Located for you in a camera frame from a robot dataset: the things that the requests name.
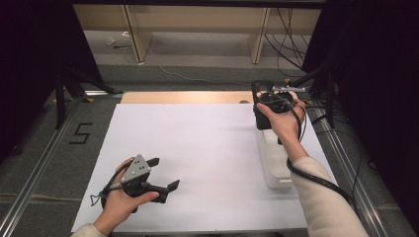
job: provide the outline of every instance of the white sleeve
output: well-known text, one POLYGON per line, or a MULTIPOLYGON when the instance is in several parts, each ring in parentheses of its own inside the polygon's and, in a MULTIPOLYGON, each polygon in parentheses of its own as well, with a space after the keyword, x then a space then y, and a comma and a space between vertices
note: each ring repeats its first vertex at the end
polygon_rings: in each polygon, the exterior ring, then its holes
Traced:
MULTIPOLYGON (((311 157, 299 158, 293 162, 293 166, 332 182, 323 166, 311 157)), ((296 174, 292 174, 292 180, 298 191, 310 237, 368 236, 352 207, 338 193, 296 174)))
POLYGON ((84 224, 71 237, 107 237, 102 234, 93 224, 84 224))

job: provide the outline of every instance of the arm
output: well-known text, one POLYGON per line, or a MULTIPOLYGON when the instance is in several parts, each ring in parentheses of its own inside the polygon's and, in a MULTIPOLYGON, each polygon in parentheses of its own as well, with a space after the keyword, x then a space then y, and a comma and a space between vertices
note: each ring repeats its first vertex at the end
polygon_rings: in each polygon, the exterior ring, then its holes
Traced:
MULTIPOLYGON (((305 104, 298 99, 295 102, 294 110, 303 121, 305 104)), ((258 104, 258 109, 270 120, 294 167, 331 181, 327 171, 309 157, 300 144, 296 118, 291 112, 275 114, 261 104, 258 104)), ((295 174, 292 174, 292 180, 298 191, 309 236, 368 236, 355 212, 339 194, 295 174)))
MULTIPOLYGON (((132 159, 133 158, 125 160, 120 167, 132 159)), ((115 183, 118 183, 121 180, 124 173, 125 172, 120 172, 117 175, 115 183)), ((129 218, 134 209, 136 209, 139 205, 145 204, 157 198, 158 195, 159 193, 157 192, 149 192, 140 197, 130 197, 124 192, 124 190, 113 190, 109 193, 105 208, 96 221, 93 224, 83 225, 76 232, 74 232, 72 237, 109 236, 118 225, 129 218)))

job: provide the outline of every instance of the floor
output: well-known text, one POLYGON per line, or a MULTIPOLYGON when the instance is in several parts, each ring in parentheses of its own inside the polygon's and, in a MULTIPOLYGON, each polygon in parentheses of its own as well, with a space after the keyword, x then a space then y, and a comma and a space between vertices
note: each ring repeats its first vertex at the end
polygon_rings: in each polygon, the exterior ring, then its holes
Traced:
MULTIPOLYGON (((267 39, 264 42, 260 62, 253 64, 250 60, 245 35, 156 33, 145 61, 138 64, 134 60, 130 47, 130 38, 125 33, 85 32, 85 34, 99 66, 152 67, 157 69, 152 71, 150 75, 161 73, 161 75, 167 76, 169 80, 172 80, 174 77, 183 80, 203 79, 203 75, 196 71, 181 70, 182 73, 171 71, 174 68, 192 67, 208 67, 214 71, 219 70, 222 72, 236 69, 274 69, 281 80, 284 78, 295 80, 298 76, 304 75, 292 63, 283 58, 278 58, 278 54, 270 46, 267 39), (115 42, 112 45, 107 45, 110 39, 115 42)), ((275 41, 272 36, 268 36, 274 45, 278 45, 283 37, 276 36, 277 41, 275 41)), ((309 42, 309 37, 293 37, 294 44, 297 45, 298 51, 301 52, 305 52, 307 49, 306 41, 309 42)), ((293 47, 293 44, 290 40, 287 40, 286 46, 293 47)), ((296 65, 302 61, 299 55, 292 50, 282 49, 282 53, 296 65)), ((219 78, 206 78, 206 80, 216 81, 219 78)), ((235 78, 234 83, 241 83, 240 79, 235 78)), ((127 88, 137 90, 131 85, 127 88)), ((302 94, 301 96, 305 99, 310 99, 307 94, 302 94)), ((92 127, 92 129, 100 130, 98 135, 92 136, 92 139, 98 140, 95 145, 90 147, 83 146, 78 150, 75 150, 74 146, 64 146, 74 137, 63 138, 64 140, 59 142, 58 145, 62 147, 51 151, 52 153, 55 152, 54 157, 58 158, 45 162, 46 169, 41 172, 41 175, 47 179, 42 179, 38 184, 33 184, 34 189, 36 189, 35 194, 37 195, 32 196, 25 212, 18 216, 20 221, 12 236, 24 236, 29 233, 33 233, 32 236, 65 236, 65 234, 62 234, 62 229, 66 231, 69 229, 73 220, 68 216, 75 217, 77 206, 80 202, 80 196, 75 194, 83 193, 83 187, 85 186, 83 182, 85 183, 89 179, 91 169, 94 168, 95 159, 97 158, 95 154, 99 152, 101 147, 100 140, 106 134, 107 122, 111 119, 112 109, 118 102, 118 97, 97 98, 94 103, 95 109, 81 105, 75 110, 75 115, 72 116, 73 122, 68 130, 78 129, 77 124, 85 121, 83 119, 88 119, 98 127, 92 127), (74 164, 69 162, 68 158, 65 158, 65 154, 69 153, 73 154, 73 157, 86 156, 86 154, 91 155, 87 156, 86 160, 83 161, 84 164, 79 164, 81 162, 74 164), (62 168, 62 164, 66 164, 66 168, 70 167, 65 169, 65 172, 58 172, 62 168), (80 188, 76 190, 66 188, 73 186, 80 188), (46 201, 46 197, 43 197, 42 194, 48 194, 49 198, 62 197, 65 194, 68 199, 58 198, 46 201), (40 220, 34 220, 34 216, 47 216, 49 221, 40 222, 40 220)), ((312 119, 320 117, 324 113, 321 109, 315 108, 324 106, 322 100, 315 100, 313 103, 312 109, 308 110, 312 119)), ((45 107, 52 110, 54 107, 53 95, 51 95, 51 100, 48 100, 45 107)), ((38 121, 35 122, 34 129, 28 134, 26 142, 30 145, 27 146, 27 150, 21 155, 22 159, 10 158, 6 164, 0 167, 0 171, 2 171, 0 173, 0 211, 2 216, 13 203, 16 195, 25 187, 33 167, 38 166, 38 157, 43 157, 43 148, 49 146, 48 139, 37 137, 54 136, 55 131, 48 124, 54 122, 54 116, 54 113, 40 115, 38 121)), ((386 190, 379 174, 372 168, 372 164, 368 162, 368 154, 365 154, 362 144, 359 143, 356 137, 356 133, 352 130, 350 123, 338 105, 335 107, 334 118, 336 121, 336 129, 334 131, 331 131, 330 126, 324 119, 314 124, 314 128, 318 132, 320 143, 322 146, 324 145, 324 152, 332 169, 336 172, 335 176, 340 186, 351 192, 353 182, 355 177, 357 177, 354 194, 363 213, 361 219, 366 228, 368 228, 369 233, 372 236, 416 236, 397 204, 393 201, 391 194, 386 190)), ((306 231, 289 230, 282 232, 282 234, 285 236, 306 236, 306 231)), ((273 233, 255 234, 255 236, 258 235, 275 236, 273 233)))

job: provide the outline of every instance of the finger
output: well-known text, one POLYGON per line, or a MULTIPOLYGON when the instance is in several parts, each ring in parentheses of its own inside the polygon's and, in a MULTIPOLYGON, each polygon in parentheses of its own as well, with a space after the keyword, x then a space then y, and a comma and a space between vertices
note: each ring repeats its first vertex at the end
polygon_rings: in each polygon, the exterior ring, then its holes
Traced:
POLYGON ((265 105, 263 105, 263 104, 261 104, 261 103, 258 103, 257 105, 256 105, 257 107, 258 107, 258 109, 259 109, 259 111, 262 113, 262 114, 264 114, 266 117, 271 117, 271 116, 273 116, 275 113, 271 110, 271 108, 269 108, 269 107, 267 107, 267 106, 265 106, 265 105))
POLYGON ((159 193, 158 192, 148 192, 143 194, 140 197, 135 197, 135 205, 139 206, 145 203, 148 203, 151 200, 156 199, 157 197, 159 197, 159 193))
MULTIPOLYGON (((134 157, 131 157, 129 159, 124 160, 123 163, 117 168, 116 172, 118 170, 120 170, 124 165, 128 164, 129 162, 132 162, 133 159, 134 159, 134 157)), ((119 183, 121 181, 121 179, 123 178, 125 173, 126 173, 126 169, 123 169, 122 171, 120 171, 117 174, 117 176, 115 177, 113 183, 119 183)))
POLYGON ((293 102, 295 103, 296 106, 300 106, 303 109, 305 108, 305 102, 301 101, 300 99, 294 99, 293 102))
POLYGON ((116 171, 118 171, 123 165, 125 165, 125 164, 127 164, 127 163, 129 163, 129 162, 131 162, 131 161, 133 161, 133 159, 135 159, 134 157, 131 157, 131 158, 129 158, 129 159, 126 159, 126 160, 124 160, 123 161, 123 163, 117 168, 117 170, 116 171))

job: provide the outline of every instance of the person's right hand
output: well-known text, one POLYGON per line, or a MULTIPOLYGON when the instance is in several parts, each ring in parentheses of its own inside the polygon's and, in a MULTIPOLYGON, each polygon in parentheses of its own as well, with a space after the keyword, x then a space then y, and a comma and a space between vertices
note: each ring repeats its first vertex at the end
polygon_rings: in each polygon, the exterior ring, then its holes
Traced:
MULTIPOLYGON (((304 121, 305 115, 305 103, 299 99, 293 99, 295 106, 293 109, 295 110, 296 114, 299 117, 301 123, 304 121)), ((293 115, 291 111, 276 114, 274 113, 269 107, 258 104, 257 105, 259 111, 268 117, 269 121, 271 122, 271 127, 274 133, 283 140, 285 138, 289 139, 299 139, 298 137, 298 123, 296 121, 296 117, 293 115)))
MULTIPOLYGON (((133 157, 125 160, 117 170, 132 160, 133 157)), ((114 183, 119 183, 125 172, 126 170, 121 171, 115 178, 114 183)), ((130 197, 123 189, 110 191, 105 207, 93 225, 101 233, 110 235, 118 225, 129 218, 135 208, 156 199, 158 196, 159 193, 157 192, 148 192, 139 197, 130 197)))

